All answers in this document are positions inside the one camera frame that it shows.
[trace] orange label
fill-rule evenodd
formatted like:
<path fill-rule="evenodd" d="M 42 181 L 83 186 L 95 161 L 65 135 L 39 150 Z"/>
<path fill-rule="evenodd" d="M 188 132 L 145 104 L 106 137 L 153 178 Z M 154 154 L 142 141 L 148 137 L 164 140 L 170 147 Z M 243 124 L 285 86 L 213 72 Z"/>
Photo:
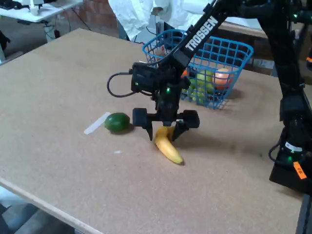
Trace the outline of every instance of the orange label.
<path fill-rule="evenodd" d="M 303 172 L 299 162 L 294 162 L 293 167 L 296 169 L 298 176 L 300 179 L 305 179 L 307 178 L 306 174 Z"/>

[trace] white paper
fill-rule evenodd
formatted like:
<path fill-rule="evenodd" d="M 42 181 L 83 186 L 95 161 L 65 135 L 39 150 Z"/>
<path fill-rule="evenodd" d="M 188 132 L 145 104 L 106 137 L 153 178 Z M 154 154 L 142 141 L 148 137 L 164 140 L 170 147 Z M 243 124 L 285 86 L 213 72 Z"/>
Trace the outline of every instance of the white paper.
<path fill-rule="evenodd" d="M 262 29 L 257 19 L 243 19 L 239 17 L 227 17 L 226 22 L 236 23 L 245 27 Z"/>
<path fill-rule="evenodd" d="M 93 124 L 91 124 L 86 130 L 84 130 L 83 133 L 85 133 L 86 135 L 94 132 L 99 126 L 101 126 L 106 118 L 110 115 L 111 113 L 106 112 L 105 114 L 103 114 L 100 118 L 98 118 Z"/>

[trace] white label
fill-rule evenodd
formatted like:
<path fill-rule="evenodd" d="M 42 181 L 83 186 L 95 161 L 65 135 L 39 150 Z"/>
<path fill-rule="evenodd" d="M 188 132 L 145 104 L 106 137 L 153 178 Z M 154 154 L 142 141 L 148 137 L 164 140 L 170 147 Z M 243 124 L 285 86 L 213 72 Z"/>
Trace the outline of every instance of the white label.
<path fill-rule="evenodd" d="M 86 135 L 94 132 L 99 126 L 101 126 L 102 123 L 105 122 L 106 118 L 110 115 L 111 113 L 106 112 L 105 114 L 103 114 L 100 118 L 97 119 L 97 121 L 95 121 L 93 124 L 91 124 L 86 130 L 84 130 L 83 133 L 85 133 Z"/>
<path fill-rule="evenodd" d="M 201 41 L 209 34 L 209 32 L 215 27 L 218 21 L 210 16 L 210 18 L 205 22 L 205 24 L 198 30 L 198 32 L 193 36 L 193 39 L 186 44 L 185 48 L 193 51 Z"/>
<path fill-rule="evenodd" d="M 301 151 L 302 151 L 302 148 L 301 148 L 301 147 L 293 146 L 293 145 L 289 144 L 287 141 L 286 141 L 285 146 L 286 146 L 288 149 L 293 150 L 293 151 L 297 151 L 297 152 L 301 152 Z"/>

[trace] black mount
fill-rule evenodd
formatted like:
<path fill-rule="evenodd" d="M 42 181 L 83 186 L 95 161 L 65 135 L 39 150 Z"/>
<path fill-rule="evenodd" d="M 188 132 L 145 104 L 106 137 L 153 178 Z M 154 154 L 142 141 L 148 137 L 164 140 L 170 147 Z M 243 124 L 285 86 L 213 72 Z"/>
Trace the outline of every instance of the black mount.
<path fill-rule="evenodd" d="M 150 140 L 153 139 L 153 121 L 160 121 L 158 114 L 148 114 L 145 108 L 134 108 L 132 112 L 133 125 L 142 127 L 148 133 Z M 177 114 L 175 130 L 172 136 L 172 141 L 176 140 L 182 133 L 190 128 L 199 127 L 199 117 L 197 111 L 185 110 Z"/>

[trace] brick wall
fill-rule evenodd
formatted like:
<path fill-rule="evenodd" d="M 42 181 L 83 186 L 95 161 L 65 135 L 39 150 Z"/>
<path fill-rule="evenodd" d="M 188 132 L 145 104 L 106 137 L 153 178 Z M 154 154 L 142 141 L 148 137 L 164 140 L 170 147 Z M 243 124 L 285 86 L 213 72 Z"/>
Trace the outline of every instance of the brick wall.
<path fill-rule="evenodd" d="M 90 26 L 117 29 L 117 19 L 108 4 L 108 0 L 84 0 L 83 5 L 76 7 L 75 11 Z M 79 22 L 73 11 L 68 10 L 67 15 L 70 21 Z"/>

